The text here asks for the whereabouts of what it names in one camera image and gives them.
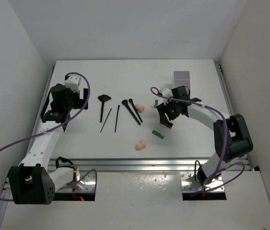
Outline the black gold eyeshadow palette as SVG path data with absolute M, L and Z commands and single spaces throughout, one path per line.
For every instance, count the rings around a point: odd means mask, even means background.
M 167 122 L 167 123 L 162 123 L 162 125 L 164 125 L 164 126 L 166 126 L 166 127 L 170 128 L 170 129 L 172 129 L 172 127 L 173 127 L 173 124 L 172 124 L 172 123 L 170 123 L 170 122 Z

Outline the green lipstick tube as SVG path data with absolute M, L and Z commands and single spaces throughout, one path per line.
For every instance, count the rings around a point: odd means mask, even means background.
M 156 131 L 156 130 L 152 130 L 152 134 L 155 135 L 156 137 L 163 139 L 164 135 L 161 134 L 160 132 Z
M 158 100 L 156 99 L 154 102 L 154 108 L 157 108 L 157 106 L 158 106 Z

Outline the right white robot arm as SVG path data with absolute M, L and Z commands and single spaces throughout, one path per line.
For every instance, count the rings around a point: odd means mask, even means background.
M 158 90 L 151 87 L 151 92 L 162 98 L 157 106 L 160 124 L 172 128 L 172 121 L 180 115 L 194 119 L 213 131 L 214 154 L 197 169 L 194 179 L 204 186 L 222 171 L 232 167 L 231 161 L 253 150 L 253 142 L 244 117 L 240 114 L 227 115 L 210 107 L 199 98 L 191 98 L 189 87 L 180 86 L 172 90 Z

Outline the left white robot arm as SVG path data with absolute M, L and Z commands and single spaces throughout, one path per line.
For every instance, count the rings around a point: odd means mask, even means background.
M 13 201 L 16 204 L 49 205 L 55 192 L 80 179 L 78 168 L 71 162 L 48 172 L 48 164 L 61 135 L 65 132 L 70 112 L 88 108 L 89 89 L 79 90 L 76 83 L 56 84 L 50 88 L 40 117 L 39 136 L 18 166 L 8 172 Z

